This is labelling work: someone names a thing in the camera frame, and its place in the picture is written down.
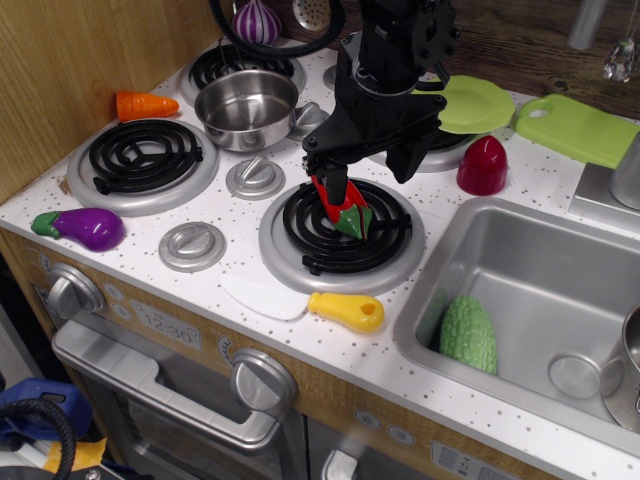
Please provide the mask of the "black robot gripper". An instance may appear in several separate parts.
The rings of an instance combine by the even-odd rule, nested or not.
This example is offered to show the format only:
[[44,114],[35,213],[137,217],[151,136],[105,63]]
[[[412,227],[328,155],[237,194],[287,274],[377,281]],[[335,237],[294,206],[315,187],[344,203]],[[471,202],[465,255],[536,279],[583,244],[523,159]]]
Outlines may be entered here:
[[446,101],[416,95],[420,76],[447,59],[444,38],[347,38],[337,57],[335,108],[303,141],[308,174],[325,177],[331,205],[344,203],[348,166],[384,152],[398,183],[431,148]]

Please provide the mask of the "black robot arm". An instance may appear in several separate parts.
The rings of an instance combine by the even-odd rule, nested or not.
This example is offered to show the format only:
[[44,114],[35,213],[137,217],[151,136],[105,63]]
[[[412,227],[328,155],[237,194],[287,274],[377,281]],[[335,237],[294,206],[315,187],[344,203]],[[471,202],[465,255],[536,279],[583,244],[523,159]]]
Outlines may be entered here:
[[428,153],[446,107],[443,63],[460,32],[449,1],[363,1],[363,28],[339,49],[335,108],[303,140],[305,169],[343,203],[348,167],[383,152],[399,183]]

